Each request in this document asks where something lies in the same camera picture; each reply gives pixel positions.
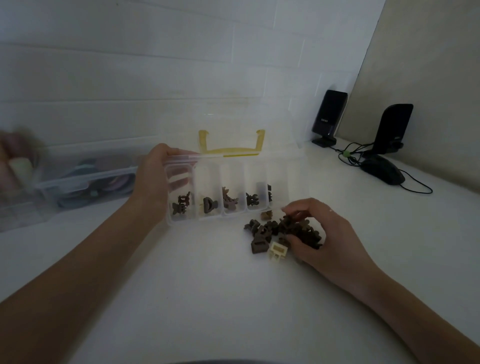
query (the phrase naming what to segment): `blurred hand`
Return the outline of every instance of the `blurred hand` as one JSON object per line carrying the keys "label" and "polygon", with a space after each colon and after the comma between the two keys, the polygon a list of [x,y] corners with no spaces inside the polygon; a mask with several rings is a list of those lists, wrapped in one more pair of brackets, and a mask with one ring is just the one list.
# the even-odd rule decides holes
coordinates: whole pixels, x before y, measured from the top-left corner
{"label": "blurred hand", "polygon": [[188,178],[168,183],[167,178],[186,173],[188,169],[179,167],[165,173],[164,162],[171,156],[195,154],[194,152],[171,148],[166,144],[158,144],[140,163],[135,179],[135,188],[129,201],[140,205],[145,213],[153,214],[157,222],[163,220],[167,212],[168,192],[188,184]]}
{"label": "blurred hand", "polygon": [[294,201],[282,210],[296,221],[313,217],[320,222],[326,233],[320,249],[312,249],[293,235],[288,235],[287,239],[297,258],[310,264],[332,283],[356,295],[381,272],[350,223],[328,205],[307,198]]}

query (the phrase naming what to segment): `clear plastic organizer box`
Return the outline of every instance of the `clear plastic organizer box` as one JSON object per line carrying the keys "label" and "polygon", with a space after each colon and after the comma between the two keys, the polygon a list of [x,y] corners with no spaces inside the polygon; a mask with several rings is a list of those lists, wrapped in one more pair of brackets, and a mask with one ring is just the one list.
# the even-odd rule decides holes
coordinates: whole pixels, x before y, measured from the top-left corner
{"label": "clear plastic organizer box", "polygon": [[[152,138],[52,152],[41,158],[34,187],[59,210],[122,198],[133,190],[142,157],[167,143],[196,153],[165,163],[169,224],[278,208],[308,196],[306,158],[288,115],[203,112],[172,117],[159,129]],[[236,203],[225,203],[223,187]],[[180,211],[186,195],[188,206]],[[258,204],[248,204],[247,195],[256,195]]]}

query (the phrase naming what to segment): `desk surface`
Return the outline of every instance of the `desk surface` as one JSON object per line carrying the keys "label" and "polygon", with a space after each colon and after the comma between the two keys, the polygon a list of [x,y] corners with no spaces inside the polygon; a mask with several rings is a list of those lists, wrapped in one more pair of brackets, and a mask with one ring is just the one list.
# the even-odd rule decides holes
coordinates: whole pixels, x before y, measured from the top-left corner
{"label": "desk surface", "polygon": [[[480,196],[395,161],[434,189],[412,194],[341,163],[331,149],[307,143],[306,153],[311,196],[350,220],[383,270],[480,343]],[[122,203],[0,234],[0,300]],[[242,230],[249,219],[154,229],[69,362],[414,363],[379,318],[312,269],[252,255]]]}

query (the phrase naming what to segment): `left hand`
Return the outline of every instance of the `left hand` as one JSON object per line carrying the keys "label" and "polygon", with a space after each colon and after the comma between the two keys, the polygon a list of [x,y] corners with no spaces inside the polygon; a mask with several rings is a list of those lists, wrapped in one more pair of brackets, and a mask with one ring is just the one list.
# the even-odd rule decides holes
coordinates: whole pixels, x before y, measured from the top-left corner
{"label": "left hand", "polygon": [[[171,156],[196,154],[189,150],[171,148],[161,143],[155,146],[143,159],[137,170],[135,188],[129,201],[139,204],[148,214],[160,222],[167,212],[168,192],[188,184],[188,178],[168,184],[163,163]],[[178,168],[172,175],[182,174],[186,168]]]}

